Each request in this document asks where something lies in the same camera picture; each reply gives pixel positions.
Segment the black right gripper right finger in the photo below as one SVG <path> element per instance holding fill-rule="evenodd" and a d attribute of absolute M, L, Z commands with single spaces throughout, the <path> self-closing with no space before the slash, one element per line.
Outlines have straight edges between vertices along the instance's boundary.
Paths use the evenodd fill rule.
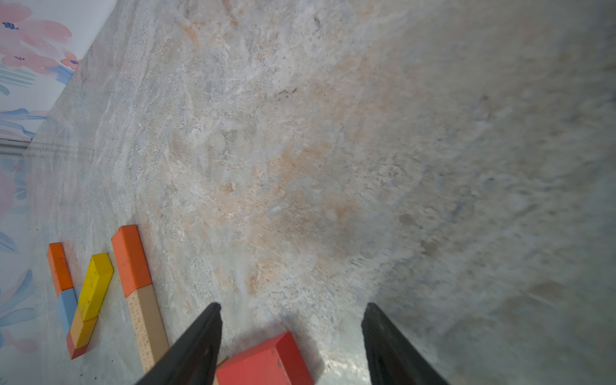
<path fill-rule="evenodd" d="M 375 303 L 367 304 L 361 327 L 373 384 L 448 384 Z"/>

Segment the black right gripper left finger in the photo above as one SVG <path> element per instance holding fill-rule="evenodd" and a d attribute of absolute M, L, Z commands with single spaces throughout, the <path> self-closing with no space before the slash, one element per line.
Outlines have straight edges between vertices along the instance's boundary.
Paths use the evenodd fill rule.
<path fill-rule="evenodd" d="M 222 339 L 221 304 L 210 303 L 137 385 L 214 383 Z"/>

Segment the long natural wood block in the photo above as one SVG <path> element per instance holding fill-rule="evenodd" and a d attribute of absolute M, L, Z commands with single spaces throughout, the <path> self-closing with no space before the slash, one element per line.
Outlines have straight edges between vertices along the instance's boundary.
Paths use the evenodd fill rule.
<path fill-rule="evenodd" d="M 153 285 L 133 291 L 127 301 L 141 364 L 148 373 L 169 350 Z"/>

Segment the red rectangular block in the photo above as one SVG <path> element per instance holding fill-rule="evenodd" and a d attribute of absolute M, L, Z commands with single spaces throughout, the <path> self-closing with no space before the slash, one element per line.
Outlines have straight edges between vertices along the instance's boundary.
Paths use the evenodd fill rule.
<path fill-rule="evenodd" d="M 219 385 L 314 384 L 290 332 L 227 359 L 218 367 L 216 381 Z"/>

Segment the short yellow block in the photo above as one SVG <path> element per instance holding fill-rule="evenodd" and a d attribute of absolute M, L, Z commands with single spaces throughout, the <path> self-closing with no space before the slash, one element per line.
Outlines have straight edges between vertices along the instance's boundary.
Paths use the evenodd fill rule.
<path fill-rule="evenodd" d="M 82 316 L 80 308 L 76 309 L 75 317 L 72 321 L 72 327 L 70 328 L 70 337 L 72 338 L 72 343 L 75 349 L 81 349 L 88 346 L 95 330 L 97 321 L 97 316 L 85 319 Z"/>

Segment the orange rectangular block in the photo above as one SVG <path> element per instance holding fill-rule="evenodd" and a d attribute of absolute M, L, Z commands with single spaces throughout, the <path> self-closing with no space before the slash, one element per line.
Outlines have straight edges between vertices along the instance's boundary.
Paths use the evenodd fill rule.
<path fill-rule="evenodd" d="M 112 237 L 112 248 L 125 298 L 152 284 L 137 225 L 121 226 Z"/>

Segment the small red block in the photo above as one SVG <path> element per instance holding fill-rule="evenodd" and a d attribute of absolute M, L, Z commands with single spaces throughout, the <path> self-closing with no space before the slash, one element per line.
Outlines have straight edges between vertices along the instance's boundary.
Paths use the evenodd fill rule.
<path fill-rule="evenodd" d="M 72 335 L 70 333 L 67 334 L 67 349 L 69 352 L 70 359 L 76 359 L 87 352 L 88 345 L 84 345 L 82 347 L 77 348 L 72 340 Z"/>

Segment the long yellow block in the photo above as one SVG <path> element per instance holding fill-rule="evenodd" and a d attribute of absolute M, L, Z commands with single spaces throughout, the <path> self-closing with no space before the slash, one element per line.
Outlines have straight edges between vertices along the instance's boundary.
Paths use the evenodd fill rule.
<path fill-rule="evenodd" d="M 91 257 L 78 302 L 83 321 L 99 314 L 113 273 L 114 268 L 107 253 Z"/>

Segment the light blue block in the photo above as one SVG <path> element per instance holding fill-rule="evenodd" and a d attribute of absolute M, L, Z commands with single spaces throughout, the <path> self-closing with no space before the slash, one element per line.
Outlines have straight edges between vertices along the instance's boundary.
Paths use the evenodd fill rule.
<path fill-rule="evenodd" d="M 59 294 L 57 301 L 60 321 L 64 337 L 67 337 L 72 326 L 75 312 L 78 306 L 77 297 L 73 288 L 63 290 Z"/>

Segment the small orange block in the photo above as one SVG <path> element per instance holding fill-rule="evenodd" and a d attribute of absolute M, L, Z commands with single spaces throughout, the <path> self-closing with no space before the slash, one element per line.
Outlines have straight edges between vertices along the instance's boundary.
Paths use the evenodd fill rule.
<path fill-rule="evenodd" d="M 56 290 L 56 297 L 59 298 L 64 290 L 69 290 L 74 287 L 64 253 L 64 247 L 61 242 L 51 243 L 48 246 L 47 259 Z"/>

